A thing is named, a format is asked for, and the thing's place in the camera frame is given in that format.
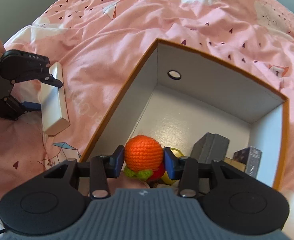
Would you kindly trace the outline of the white rectangular box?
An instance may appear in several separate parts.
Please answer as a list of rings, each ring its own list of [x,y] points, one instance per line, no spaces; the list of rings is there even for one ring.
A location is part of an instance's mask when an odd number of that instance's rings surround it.
[[[43,132],[46,135],[55,136],[70,125],[63,86],[58,88],[42,83],[40,102]]]

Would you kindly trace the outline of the orange crochet ball toy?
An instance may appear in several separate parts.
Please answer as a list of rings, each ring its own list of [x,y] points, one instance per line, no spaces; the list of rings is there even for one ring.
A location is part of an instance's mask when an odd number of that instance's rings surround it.
[[[155,139],[137,135],[126,143],[124,150],[124,173],[127,177],[151,182],[164,175],[164,152]]]

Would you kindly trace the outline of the dark grey gift box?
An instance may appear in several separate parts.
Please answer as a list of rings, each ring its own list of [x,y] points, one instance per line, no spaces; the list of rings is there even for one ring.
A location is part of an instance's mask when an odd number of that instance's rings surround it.
[[[230,140],[219,134],[206,133],[194,145],[190,157],[201,164],[225,159]]]

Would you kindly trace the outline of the orange cardboard storage box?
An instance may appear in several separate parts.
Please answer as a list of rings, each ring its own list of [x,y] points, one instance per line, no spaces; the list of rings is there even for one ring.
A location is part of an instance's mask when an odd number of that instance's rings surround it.
[[[281,187],[288,148],[289,99],[212,55],[157,39],[102,118],[81,160],[111,154],[135,135],[191,154],[206,133],[229,139],[227,155],[262,151],[257,179]]]

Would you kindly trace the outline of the small dark patterned box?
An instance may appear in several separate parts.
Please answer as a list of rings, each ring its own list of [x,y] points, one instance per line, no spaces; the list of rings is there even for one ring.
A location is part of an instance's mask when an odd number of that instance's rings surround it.
[[[262,151],[250,146],[248,148],[236,151],[232,159],[246,165],[244,172],[249,176],[256,178],[261,157]]]

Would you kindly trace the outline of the pink printed bed duvet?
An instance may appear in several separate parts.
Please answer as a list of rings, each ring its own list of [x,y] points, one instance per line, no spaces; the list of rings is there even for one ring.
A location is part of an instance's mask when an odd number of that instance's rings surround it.
[[[58,0],[0,40],[62,65],[70,127],[49,138],[38,113],[0,119],[0,199],[43,172],[56,142],[85,154],[103,117],[155,39],[193,47],[253,74],[289,98],[289,148],[281,192],[294,239],[294,13],[276,0]]]

